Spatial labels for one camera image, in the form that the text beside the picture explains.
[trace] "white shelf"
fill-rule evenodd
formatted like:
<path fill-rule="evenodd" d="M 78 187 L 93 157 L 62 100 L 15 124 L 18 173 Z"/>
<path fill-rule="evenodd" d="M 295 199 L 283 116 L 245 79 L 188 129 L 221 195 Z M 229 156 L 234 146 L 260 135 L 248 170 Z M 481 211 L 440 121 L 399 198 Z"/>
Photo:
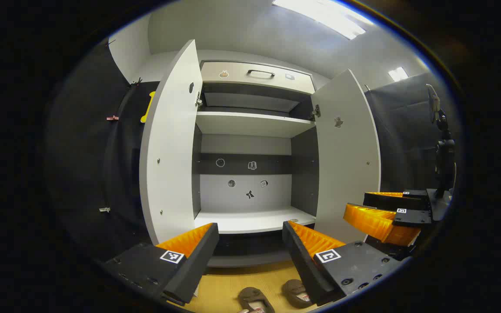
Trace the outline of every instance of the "white shelf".
<path fill-rule="evenodd" d="M 204 134 L 293 138 L 316 123 L 265 114 L 198 112 L 197 125 Z"/>
<path fill-rule="evenodd" d="M 217 223 L 220 234 L 243 234 L 281 230 L 286 220 L 297 219 L 297 224 L 308 225 L 316 218 L 292 206 L 245 213 L 200 212 L 194 219 L 195 228 L 208 223 Z"/>

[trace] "brown slipper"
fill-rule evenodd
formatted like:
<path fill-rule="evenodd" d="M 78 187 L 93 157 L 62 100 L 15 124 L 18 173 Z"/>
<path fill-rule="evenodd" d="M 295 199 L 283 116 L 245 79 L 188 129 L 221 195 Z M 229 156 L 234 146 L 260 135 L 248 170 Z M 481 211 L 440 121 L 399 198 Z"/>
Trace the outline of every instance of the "brown slipper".
<path fill-rule="evenodd" d="M 303 283 L 301 283 L 300 280 L 288 280 L 282 287 L 282 291 L 287 297 L 287 301 L 289 301 L 289 303 L 291 303 L 294 307 L 302 309 L 312 305 L 311 300 L 304 289 Z"/>
<path fill-rule="evenodd" d="M 276 313 L 272 304 L 262 291 L 253 287 L 247 287 L 237 296 L 240 305 L 249 311 L 256 311 L 257 313 Z"/>

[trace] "open cabinet door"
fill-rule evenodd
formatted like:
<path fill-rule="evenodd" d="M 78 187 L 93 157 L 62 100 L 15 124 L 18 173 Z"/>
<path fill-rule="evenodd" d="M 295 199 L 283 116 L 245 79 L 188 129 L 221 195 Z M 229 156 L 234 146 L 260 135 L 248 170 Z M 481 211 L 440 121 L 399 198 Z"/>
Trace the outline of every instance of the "open cabinet door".
<path fill-rule="evenodd" d="M 157 87 L 140 149 L 140 197 L 153 244 L 194 229 L 192 155 L 202 77 L 194 40 Z"/>
<path fill-rule="evenodd" d="M 380 190 L 380 147 L 372 112 L 351 70 L 312 94 L 318 105 L 318 210 L 315 230 L 345 243 L 364 233 L 344 220 L 348 202 Z"/>

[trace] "drawer handle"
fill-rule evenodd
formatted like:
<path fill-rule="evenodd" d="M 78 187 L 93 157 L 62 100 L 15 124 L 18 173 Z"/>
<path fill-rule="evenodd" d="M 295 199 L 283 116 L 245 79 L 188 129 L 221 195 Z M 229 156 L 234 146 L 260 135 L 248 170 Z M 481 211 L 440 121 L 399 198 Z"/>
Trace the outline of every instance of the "drawer handle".
<path fill-rule="evenodd" d="M 259 71 L 259 70 L 248 70 L 247 74 L 250 74 L 251 72 L 262 72 L 262 73 L 268 73 L 268 74 L 272 74 L 272 77 L 274 77 L 276 74 L 272 73 L 272 72 L 267 72 L 267 71 Z"/>

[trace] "ceiling light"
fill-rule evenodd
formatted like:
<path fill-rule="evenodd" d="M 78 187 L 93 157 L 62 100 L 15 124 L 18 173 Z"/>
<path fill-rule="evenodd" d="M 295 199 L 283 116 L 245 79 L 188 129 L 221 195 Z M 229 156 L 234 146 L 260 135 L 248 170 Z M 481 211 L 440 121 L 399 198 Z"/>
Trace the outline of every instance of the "ceiling light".
<path fill-rule="evenodd" d="M 393 71 L 389 71 L 388 74 L 390 74 L 391 78 L 394 81 L 400 81 L 400 80 L 406 79 L 408 77 L 407 73 L 405 73 L 405 70 L 401 66 Z"/>
<path fill-rule="evenodd" d="M 350 40 L 365 31 L 349 17 L 373 25 L 364 16 L 331 0 L 274 0 L 272 4 L 312 18 Z"/>

